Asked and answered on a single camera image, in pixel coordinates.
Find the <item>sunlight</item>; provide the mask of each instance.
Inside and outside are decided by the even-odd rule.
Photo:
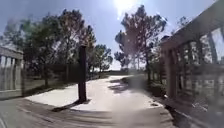
[[[114,0],[118,14],[117,19],[119,20],[123,13],[131,10],[137,3],[138,0]]]

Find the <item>fence post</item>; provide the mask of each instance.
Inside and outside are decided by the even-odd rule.
[[[15,59],[15,89],[21,90],[21,60]]]
[[[176,98],[176,71],[172,51],[165,52],[165,70],[167,73],[166,95],[170,99]]]

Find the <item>wooden railing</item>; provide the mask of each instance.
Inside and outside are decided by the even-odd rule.
[[[217,1],[161,44],[170,99],[224,107],[224,57],[214,38],[218,31],[224,40],[223,7]]]
[[[22,59],[21,52],[0,46],[0,99],[22,95]]]

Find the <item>blue sky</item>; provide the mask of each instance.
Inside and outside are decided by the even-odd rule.
[[[112,52],[118,51],[115,35],[123,29],[120,22],[125,12],[135,12],[145,5],[148,15],[160,14],[168,19],[165,34],[177,29],[177,21],[186,16],[193,19],[208,8],[214,0],[1,0],[0,34],[9,19],[20,20],[32,17],[35,20],[51,14],[60,14],[63,9],[79,9],[87,24],[94,28],[97,43],[106,44]],[[119,69],[114,61],[111,69]]]

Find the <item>ground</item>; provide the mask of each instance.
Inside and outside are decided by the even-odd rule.
[[[152,107],[161,107],[159,103],[153,103],[153,99],[144,94],[144,92],[131,90],[128,85],[123,84],[120,79],[125,76],[110,76],[106,79],[93,80],[86,83],[87,98],[89,103],[80,104],[71,109],[88,111],[116,111],[119,109],[148,109]],[[72,104],[78,99],[77,84],[56,89],[50,92],[27,97],[26,99],[62,107]]]
[[[87,82],[89,102],[86,104],[73,104],[78,99],[77,85],[1,101],[3,121],[0,123],[5,122],[9,128],[174,127],[172,117],[163,105],[143,91],[122,84],[122,77],[110,76]]]

